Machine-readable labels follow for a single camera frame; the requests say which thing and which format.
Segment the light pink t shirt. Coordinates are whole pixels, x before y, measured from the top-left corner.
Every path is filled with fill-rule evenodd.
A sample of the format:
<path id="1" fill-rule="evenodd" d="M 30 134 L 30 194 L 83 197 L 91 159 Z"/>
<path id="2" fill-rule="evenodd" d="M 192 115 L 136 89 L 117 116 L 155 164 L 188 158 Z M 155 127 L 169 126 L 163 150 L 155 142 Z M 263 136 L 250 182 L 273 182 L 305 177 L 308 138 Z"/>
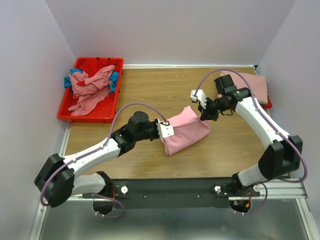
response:
<path id="1" fill-rule="evenodd" d="M 180 114 L 168 121 L 173 127 L 174 135 L 161 140 L 168 156 L 190 147 L 211 133 L 208 121 L 201 121 L 190 106 L 184 107 Z"/>

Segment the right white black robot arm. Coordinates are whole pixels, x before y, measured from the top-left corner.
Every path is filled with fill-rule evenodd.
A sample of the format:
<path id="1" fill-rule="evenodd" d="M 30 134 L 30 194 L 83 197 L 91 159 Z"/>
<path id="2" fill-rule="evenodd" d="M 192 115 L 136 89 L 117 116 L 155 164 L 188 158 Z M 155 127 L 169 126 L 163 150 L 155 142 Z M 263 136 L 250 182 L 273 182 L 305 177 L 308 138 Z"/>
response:
<path id="1" fill-rule="evenodd" d="M 241 196 L 255 184 L 298 170 L 302 162 L 303 140 L 277 125 L 262 109 L 249 86 L 237 88 L 229 74 L 216 78 L 214 84 L 219 94 L 216 99 L 207 97 L 199 87 L 191 91 L 190 98 L 198 103 L 200 119 L 216 121 L 225 111 L 235 112 L 249 124 L 264 146 L 259 161 L 233 174 L 227 189 Z"/>

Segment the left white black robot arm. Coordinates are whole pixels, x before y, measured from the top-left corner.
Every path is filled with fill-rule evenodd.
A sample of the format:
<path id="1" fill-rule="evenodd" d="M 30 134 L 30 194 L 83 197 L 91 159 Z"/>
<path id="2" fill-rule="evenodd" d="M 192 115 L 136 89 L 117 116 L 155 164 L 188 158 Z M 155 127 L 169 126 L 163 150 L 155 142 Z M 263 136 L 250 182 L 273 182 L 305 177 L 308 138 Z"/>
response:
<path id="1" fill-rule="evenodd" d="M 161 127 L 167 121 L 149 120 L 143 111 L 136 111 L 122 126 L 102 142 L 72 155 L 55 153 L 48 157 L 34 180 L 40 191 L 40 202 L 52 208 L 64 203 L 75 189 L 76 179 L 85 171 L 101 162 L 117 158 L 131 151 L 138 141 L 160 139 L 164 136 Z"/>

